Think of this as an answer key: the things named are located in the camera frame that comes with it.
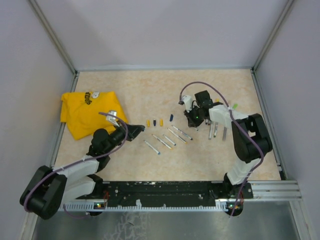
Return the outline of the dark blue capped marker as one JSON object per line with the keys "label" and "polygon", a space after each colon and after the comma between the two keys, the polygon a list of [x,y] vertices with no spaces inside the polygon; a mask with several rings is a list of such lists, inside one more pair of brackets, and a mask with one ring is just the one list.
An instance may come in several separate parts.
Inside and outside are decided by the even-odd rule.
{"label": "dark blue capped marker", "polygon": [[193,138],[188,135],[186,132],[182,131],[181,129],[179,129],[178,127],[171,125],[175,130],[177,130],[178,132],[180,132],[181,134],[183,134],[185,137],[187,137],[188,139],[190,139],[191,141],[193,141]]}

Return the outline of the yellow capped clear pen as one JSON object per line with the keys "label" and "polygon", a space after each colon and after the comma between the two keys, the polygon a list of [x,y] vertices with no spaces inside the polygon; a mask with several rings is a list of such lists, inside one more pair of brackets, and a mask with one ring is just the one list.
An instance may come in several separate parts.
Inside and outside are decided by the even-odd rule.
{"label": "yellow capped clear pen", "polygon": [[173,130],[171,130],[170,128],[167,128],[167,130],[170,133],[172,133],[176,138],[178,138],[180,141],[182,141],[183,143],[187,144],[187,142],[182,137],[180,137],[177,133],[175,133]]}

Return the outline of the blue eraser-cap white marker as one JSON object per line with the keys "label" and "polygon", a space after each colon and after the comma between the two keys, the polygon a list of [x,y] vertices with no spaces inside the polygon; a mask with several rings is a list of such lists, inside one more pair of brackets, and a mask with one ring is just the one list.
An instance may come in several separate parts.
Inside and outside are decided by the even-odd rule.
{"label": "blue eraser-cap white marker", "polygon": [[166,140],[168,140],[172,145],[176,146],[176,143],[171,140],[168,136],[166,136],[165,134],[162,135]]}

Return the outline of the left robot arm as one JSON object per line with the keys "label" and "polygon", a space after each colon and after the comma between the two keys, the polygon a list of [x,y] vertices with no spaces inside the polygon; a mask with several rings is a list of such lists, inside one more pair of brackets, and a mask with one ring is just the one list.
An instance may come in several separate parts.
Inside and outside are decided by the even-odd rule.
{"label": "left robot arm", "polygon": [[22,193],[19,203],[25,211],[50,219],[58,209],[77,198],[99,198],[104,186],[97,173],[110,161],[110,154],[125,141],[133,141],[143,125],[120,125],[112,133],[100,128],[93,133],[88,153],[81,160],[58,168],[39,167]]}

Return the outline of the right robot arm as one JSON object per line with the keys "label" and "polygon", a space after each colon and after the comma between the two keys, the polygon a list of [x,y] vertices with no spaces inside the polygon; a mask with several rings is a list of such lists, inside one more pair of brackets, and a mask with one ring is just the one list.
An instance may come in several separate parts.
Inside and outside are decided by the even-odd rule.
{"label": "right robot arm", "polygon": [[228,182],[223,192],[235,198],[241,192],[241,185],[263,157],[273,149],[272,141],[263,117],[258,114],[246,115],[235,111],[222,102],[213,102],[208,91],[179,96],[179,104],[185,106],[183,114],[190,128],[197,128],[203,121],[223,125],[232,131],[233,146],[237,156],[232,169],[226,173]]}

